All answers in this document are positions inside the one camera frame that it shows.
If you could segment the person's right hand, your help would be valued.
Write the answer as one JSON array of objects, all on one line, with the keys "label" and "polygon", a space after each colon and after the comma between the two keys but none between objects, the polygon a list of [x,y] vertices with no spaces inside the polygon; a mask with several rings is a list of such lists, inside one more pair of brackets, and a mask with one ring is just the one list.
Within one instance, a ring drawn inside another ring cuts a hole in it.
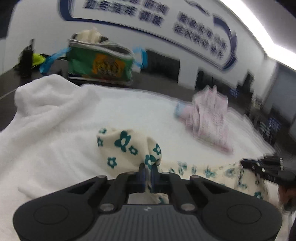
[{"label": "person's right hand", "polygon": [[295,212],[295,182],[286,185],[279,185],[278,196],[285,211]]}]

